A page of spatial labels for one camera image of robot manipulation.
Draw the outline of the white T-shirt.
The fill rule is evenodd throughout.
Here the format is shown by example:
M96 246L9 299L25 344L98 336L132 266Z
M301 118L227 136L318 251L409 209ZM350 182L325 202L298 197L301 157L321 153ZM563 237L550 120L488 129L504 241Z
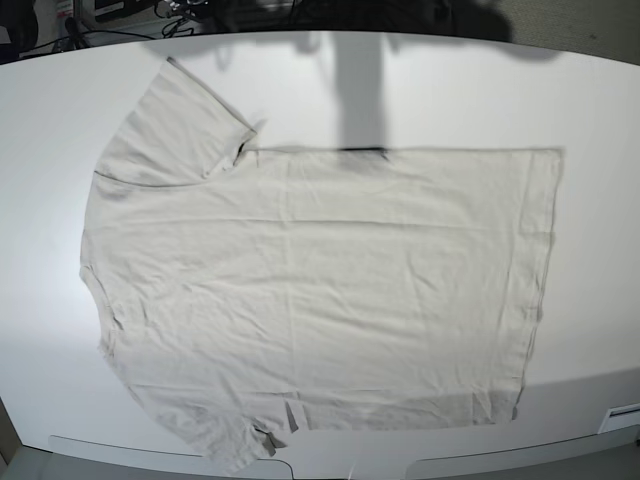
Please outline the white T-shirt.
M165 62L99 158L80 275L143 411L232 470L296 430L507 423L558 150L258 150Z

